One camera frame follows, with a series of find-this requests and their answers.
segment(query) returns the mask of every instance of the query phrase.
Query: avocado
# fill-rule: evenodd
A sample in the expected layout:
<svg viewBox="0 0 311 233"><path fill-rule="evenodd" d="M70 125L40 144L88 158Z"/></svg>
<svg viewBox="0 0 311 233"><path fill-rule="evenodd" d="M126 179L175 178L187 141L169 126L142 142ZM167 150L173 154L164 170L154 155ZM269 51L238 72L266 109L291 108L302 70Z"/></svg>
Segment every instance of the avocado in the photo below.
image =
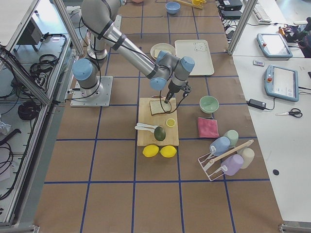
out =
<svg viewBox="0 0 311 233"><path fill-rule="evenodd" d="M163 141L166 137L164 128L162 128L161 126L156 127L154 135L156 140Z"/></svg>

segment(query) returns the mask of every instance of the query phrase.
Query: pink cloth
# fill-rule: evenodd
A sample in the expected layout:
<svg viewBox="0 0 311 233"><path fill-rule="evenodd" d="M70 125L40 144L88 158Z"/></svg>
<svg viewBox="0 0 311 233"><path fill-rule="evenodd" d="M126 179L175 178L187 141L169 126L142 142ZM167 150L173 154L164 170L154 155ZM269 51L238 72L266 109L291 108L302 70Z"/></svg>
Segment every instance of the pink cloth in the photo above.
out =
<svg viewBox="0 0 311 233"><path fill-rule="evenodd" d="M219 137L217 120L198 117L198 128L200 137L208 137L208 138Z"/></svg>

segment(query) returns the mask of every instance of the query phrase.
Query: light green cup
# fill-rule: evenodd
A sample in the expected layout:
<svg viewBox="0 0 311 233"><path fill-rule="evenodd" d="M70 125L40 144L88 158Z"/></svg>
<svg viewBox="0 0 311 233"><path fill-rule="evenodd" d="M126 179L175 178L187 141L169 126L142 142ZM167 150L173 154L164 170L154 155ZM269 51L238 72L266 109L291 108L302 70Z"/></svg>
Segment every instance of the light green cup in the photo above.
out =
<svg viewBox="0 0 311 233"><path fill-rule="evenodd" d="M233 147L235 147L235 145L236 145L237 142L238 142L239 134L238 134L238 132L236 132L235 130L229 130L229 131L227 131L227 132L224 134L224 137L229 138L229 140L230 140L230 146L229 146L229 148L233 148Z"/></svg>

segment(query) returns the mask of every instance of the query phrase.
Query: lemon slice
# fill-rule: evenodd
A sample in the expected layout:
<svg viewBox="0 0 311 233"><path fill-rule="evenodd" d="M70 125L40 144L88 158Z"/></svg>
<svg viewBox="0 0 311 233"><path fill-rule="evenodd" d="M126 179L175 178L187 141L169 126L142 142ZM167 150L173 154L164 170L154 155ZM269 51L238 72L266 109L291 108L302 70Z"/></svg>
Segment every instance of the lemon slice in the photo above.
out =
<svg viewBox="0 0 311 233"><path fill-rule="evenodd" d="M175 124L176 124L176 121L173 118L169 118L166 120L166 125L170 128L174 127Z"/></svg>

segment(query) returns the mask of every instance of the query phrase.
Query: white desk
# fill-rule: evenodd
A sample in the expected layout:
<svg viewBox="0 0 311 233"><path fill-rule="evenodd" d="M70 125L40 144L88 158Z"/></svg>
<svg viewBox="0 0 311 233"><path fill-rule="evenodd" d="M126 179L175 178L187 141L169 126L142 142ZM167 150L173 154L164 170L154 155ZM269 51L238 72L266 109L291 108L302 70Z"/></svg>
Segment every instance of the white desk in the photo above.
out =
<svg viewBox="0 0 311 233"><path fill-rule="evenodd" d="M14 41L29 21L37 2L38 0L1 1L1 8L5 10L0 14L0 43L8 46L8 50L14 46Z"/></svg>
<svg viewBox="0 0 311 233"><path fill-rule="evenodd" d="M269 61L265 67L252 65L256 57L233 56L245 98L256 99L273 107L273 98L265 94L263 78L268 65L278 65L298 71L299 86L311 88L311 59L291 58L288 61ZM299 95L299 102L276 100L273 111L249 107L271 184L284 221L311 222L311 95ZM302 118L276 116L293 107L299 108ZM273 169L279 171L276 176Z"/></svg>
<svg viewBox="0 0 311 233"><path fill-rule="evenodd" d="M287 22L281 13L278 5L274 0L259 0L261 5L263 6L265 12L272 20L272 23L290 23ZM258 23L255 20L254 16L251 16L249 24L257 25ZM258 56L263 57L263 53L259 48L258 42L256 41L256 36L258 33L277 33L279 26L283 26L281 24L277 25L259 25L259 26L251 26L247 24L242 36L233 52L234 56ZM297 46L296 43L289 43L288 45ZM290 48L294 57L304 57L300 48Z"/></svg>

